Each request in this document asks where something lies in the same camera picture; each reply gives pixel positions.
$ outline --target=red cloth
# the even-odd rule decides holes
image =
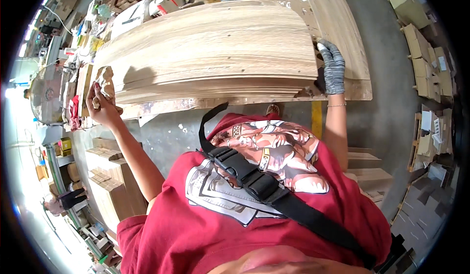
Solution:
[[[71,126],[70,130],[75,131],[80,129],[80,121],[79,121],[79,96],[76,95],[69,101],[69,115],[70,121],[69,124]]]
[[[241,134],[247,133],[251,127],[263,126],[263,122],[253,121],[276,120],[278,119],[276,116],[272,114],[267,118],[227,114],[208,139],[223,145],[227,134],[233,132],[232,135],[236,135],[240,130]],[[279,162],[279,154],[275,154],[276,149],[266,148],[269,136],[276,136],[277,142],[285,144],[285,141],[292,142],[291,135],[297,138],[306,134],[299,133],[301,130],[297,129],[283,131],[282,134],[287,135],[279,137],[277,131],[287,130],[295,124],[273,122],[267,122],[273,124],[269,130],[263,127],[254,131],[256,135],[264,136],[261,140],[259,137],[250,137],[256,141],[258,149],[255,153],[262,151],[263,156],[271,153],[270,165],[285,163],[287,158],[281,158]],[[311,134],[308,140],[317,144],[310,160],[313,167],[309,168],[316,172],[312,174],[313,178],[307,177],[307,180],[314,179],[314,182],[320,184],[318,187],[306,185],[305,176],[301,175],[305,173],[304,171],[290,175],[292,171],[298,171],[290,168],[298,164],[295,161],[298,158],[293,153],[294,157],[280,172],[281,177],[285,177],[283,181],[286,187],[296,189],[297,197],[342,224],[368,253],[377,257],[378,264],[383,262],[391,245],[390,226],[384,215],[372,201],[360,193],[357,183],[344,176],[337,159],[324,143]],[[233,146],[233,138],[229,138],[225,145],[227,142]],[[234,142],[241,145],[253,144],[244,138]],[[233,147],[241,152],[243,149],[240,148],[241,145]],[[284,145],[283,148],[292,148],[292,146]],[[149,215],[131,217],[118,225],[117,240],[124,256],[121,264],[122,273],[205,274],[216,266],[238,259],[252,250],[272,245],[289,245],[310,257],[362,266],[361,260],[349,250],[323,240],[293,220],[279,218],[275,213],[268,212],[266,208],[260,208],[259,205],[262,204],[251,202],[243,206],[239,204],[246,203],[244,199],[239,199],[241,202],[238,203],[227,201],[233,194],[223,196],[220,191],[226,189],[230,181],[221,177],[212,179],[211,177],[218,174],[214,173],[215,170],[212,172],[205,170],[206,166],[210,166],[207,162],[208,160],[197,152],[182,154],[174,163],[168,179],[163,184],[162,193],[156,198]],[[204,190],[210,179],[214,181]],[[243,191],[233,187],[230,189],[235,195]],[[302,189],[319,191],[299,192]],[[214,194],[222,195],[222,199],[214,197]]]

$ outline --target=printed graphic on shirt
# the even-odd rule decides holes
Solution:
[[[319,140],[300,125],[280,120],[245,122],[215,135],[211,143],[229,146],[276,177],[292,192],[325,194],[329,185],[314,167]],[[193,167],[186,179],[191,205],[203,206],[247,226],[254,218],[284,218],[252,198],[236,179],[208,159]]]

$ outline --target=crumpled cloth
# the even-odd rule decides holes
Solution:
[[[121,107],[116,106],[116,97],[114,92],[114,84],[113,84],[113,70],[111,66],[104,66],[98,69],[98,73],[96,74],[95,82],[98,83],[101,87],[101,93],[104,95],[106,100],[112,104],[117,112],[122,115],[123,110]],[[95,109],[100,108],[100,102],[98,101],[97,97],[93,98],[93,107]]]
[[[71,126],[70,131],[76,131],[80,129],[80,120],[79,120],[79,96],[76,95],[69,101],[69,114]]]

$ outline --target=yellow floor marking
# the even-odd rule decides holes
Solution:
[[[312,133],[320,140],[322,128],[321,101],[312,101]]]

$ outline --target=red t-shirt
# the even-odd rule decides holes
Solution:
[[[271,172],[309,206],[342,224],[382,263],[391,245],[390,226],[382,212],[344,176],[324,143],[303,127],[277,119],[274,114],[227,114],[208,139],[216,146],[235,148]],[[124,274],[205,274],[273,245],[362,266],[351,251],[253,200],[198,152],[176,160],[149,215],[122,221],[117,240]]]

